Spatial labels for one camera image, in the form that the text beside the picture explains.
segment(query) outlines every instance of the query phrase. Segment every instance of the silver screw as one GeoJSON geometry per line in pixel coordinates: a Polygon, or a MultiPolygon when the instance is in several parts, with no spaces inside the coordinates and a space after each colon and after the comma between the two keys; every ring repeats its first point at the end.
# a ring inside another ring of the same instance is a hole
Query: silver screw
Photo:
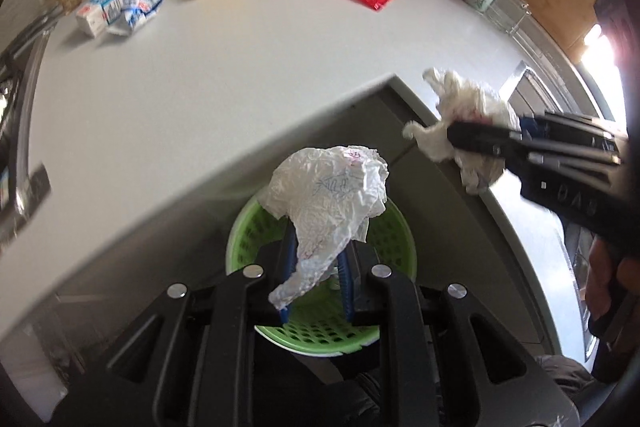
{"type": "Polygon", "coordinates": [[[447,287],[447,292],[454,299],[462,299],[466,295],[466,288],[462,284],[454,282],[447,287]]]}
{"type": "Polygon", "coordinates": [[[264,270],[259,264],[250,264],[249,266],[245,266],[244,270],[242,270],[242,275],[244,275],[248,279],[258,279],[258,277],[260,277],[263,273],[264,270]]]}
{"type": "Polygon", "coordinates": [[[371,267],[371,273],[380,279],[386,279],[391,275],[391,269],[386,264],[376,264],[371,267]]]}
{"type": "Polygon", "coordinates": [[[169,295],[172,299],[181,299],[182,297],[187,295],[187,286],[185,286],[181,282],[177,282],[167,288],[166,294],[169,295]]]}

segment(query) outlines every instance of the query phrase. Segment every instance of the person's finger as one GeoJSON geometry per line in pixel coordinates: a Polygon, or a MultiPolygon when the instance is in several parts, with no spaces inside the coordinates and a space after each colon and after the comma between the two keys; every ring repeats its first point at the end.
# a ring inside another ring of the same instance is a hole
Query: person's finger
{"type": "Polygon", "coordinates": [[[613,277],[613,263],[609,257],[606,243],[600,238],[596,239],[589,253],[589,272],[593,271],[595,281],[599,286],[606,287],[613,277]]]}
{"type": "Polygon", "coordinates": [[[627,290],[640,295],[640,261],[625,257],[618,265],[618,280],[627,290]]]}
{"type": "Polygon", "coordinates": [[[611,295],[607,285],[601,285],[594,277],[592,269],[587,276],[587,288],[584,293],[584,301],[594,319],[599,319],[609,311],[611,307],[611,295]]]}

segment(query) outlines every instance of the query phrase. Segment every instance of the green plastic basket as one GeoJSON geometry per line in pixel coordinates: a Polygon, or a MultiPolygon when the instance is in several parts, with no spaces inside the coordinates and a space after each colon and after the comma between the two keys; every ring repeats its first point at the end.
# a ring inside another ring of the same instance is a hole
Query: green plastic basket
{"type": "MultiPolygon", "coordinates": [[[[226,273],[251,264],[263,245],[284,237],[286,217],[277,220],[253,197],[244,206],[226,245],[226,273]]],[[[417,258],[414,238],[398,208],[386,200],[386,211],[369,220],[367,243],[380,260],[415,280],[417,258]]],[[[289,308],[289,322],[281,328],[258,326],[256,330],[279,346],[300,355],[335,357],[352,353],[380,337],[378,327],[353,327],[342,310],[339,291],[330,281],[320,283],[296,299],[289,308]]]]}

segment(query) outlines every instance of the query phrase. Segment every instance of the crumpled wrapper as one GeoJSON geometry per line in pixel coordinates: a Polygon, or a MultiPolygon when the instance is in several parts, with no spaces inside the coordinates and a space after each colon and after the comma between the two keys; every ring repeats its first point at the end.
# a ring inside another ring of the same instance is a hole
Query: crumpled wrapper
{"type": "Polygon", "coordinates": [[[422,77],[440,97],[436,108],[442,120],[428,128],[409,122],[402,134],[407,139],[415,138],[418,149],[434,162],[453,158],[469,194],[487,190],[504,172],[504,160],[454,149],[447,139],[447,127],[462,120],[519,131],[520,120],[513,107],[490,87],[464,80],[455,71],[443,73],[431,68],[422,77]]]}
{"type": "Polygon", "coordinates": [[[258,202],[292,220],[298,262],[269,295],[276,309],[313,288],[351,239],[366,240],[369,217],[385,211],[387,176],[378,152],[361,146],[306,148],[278,166],[258,202]]]}

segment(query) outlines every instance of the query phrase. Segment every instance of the blue plastic package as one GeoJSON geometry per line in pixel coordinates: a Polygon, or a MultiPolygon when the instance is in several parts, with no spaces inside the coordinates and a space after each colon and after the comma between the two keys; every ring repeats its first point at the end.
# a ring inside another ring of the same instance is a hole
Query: blue plastic package
{"type": "Polygon", "coordinates": [[[122,6],[120,16],[107,28],[114,35],[129,36],[158,13],[163,0],[130,0],[122,6]]]}

